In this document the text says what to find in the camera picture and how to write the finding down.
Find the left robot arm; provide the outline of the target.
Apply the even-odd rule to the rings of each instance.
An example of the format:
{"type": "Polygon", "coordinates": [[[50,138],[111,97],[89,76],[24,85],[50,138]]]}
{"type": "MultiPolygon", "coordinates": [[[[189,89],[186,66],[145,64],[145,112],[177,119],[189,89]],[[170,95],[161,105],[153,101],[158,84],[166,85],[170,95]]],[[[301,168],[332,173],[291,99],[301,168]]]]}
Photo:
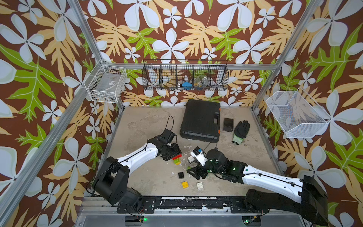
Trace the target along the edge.
{"type": "Polygon", "coordinates": [[[150,160],[161,157],[169,161],[179,155],[181,150],[176,142],[177,136],[164,129],[139,149],[121,157],[108,157],[92,181],[92,189],[111,205],[123,203],[132,208],[140,208],[143,200],[141,193],[128,187],[129,176],[150,160]]]}

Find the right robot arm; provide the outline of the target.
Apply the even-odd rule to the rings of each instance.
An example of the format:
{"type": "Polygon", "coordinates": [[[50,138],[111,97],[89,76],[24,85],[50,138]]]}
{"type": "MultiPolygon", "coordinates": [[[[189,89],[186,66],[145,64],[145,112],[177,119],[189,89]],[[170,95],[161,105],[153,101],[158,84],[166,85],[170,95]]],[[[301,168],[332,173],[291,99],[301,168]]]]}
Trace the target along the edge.
{"type": "Polygon", "coordinates": [[[200,180],[208,174],[232,183],[266,189],[249,190],[244,203],[256,210],[274,209],[299,214],[315,225],[328,225],[328,196],[314,177],[291,178],[259,170],[244,162],[229,160],[217,148],[205,153],[196,147],[191,156],[197,165],[188,173],[200,180]]]}

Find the red lego brick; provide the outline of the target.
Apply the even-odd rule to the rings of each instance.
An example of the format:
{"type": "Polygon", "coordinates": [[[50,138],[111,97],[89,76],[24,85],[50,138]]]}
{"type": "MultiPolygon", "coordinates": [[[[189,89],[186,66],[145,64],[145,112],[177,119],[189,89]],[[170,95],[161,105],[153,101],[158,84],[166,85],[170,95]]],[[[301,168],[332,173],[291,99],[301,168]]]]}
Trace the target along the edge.
{"type": "Polygon", "coordinates": [[[177,155],[177,156],[173,157],[173,158],[172,158],[172,160],[176,160],[176,159],[179,159],[179,158],[181,158],[181,157],[182,157],[182,154],[180,154],[180,155],[177,155]]]}

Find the light green lego brick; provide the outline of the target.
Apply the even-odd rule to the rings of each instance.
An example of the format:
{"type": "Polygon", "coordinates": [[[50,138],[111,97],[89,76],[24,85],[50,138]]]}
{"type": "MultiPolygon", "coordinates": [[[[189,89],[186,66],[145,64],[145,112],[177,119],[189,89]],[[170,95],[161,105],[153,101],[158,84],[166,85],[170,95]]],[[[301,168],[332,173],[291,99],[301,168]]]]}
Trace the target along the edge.
{"type": "Polygon", "coordinates": [[[175,159],[175,160],[174,160],[174,164],[175,164],[175,165],[180,165],[180,164],[181,164],[180,159],[175,159]]]}

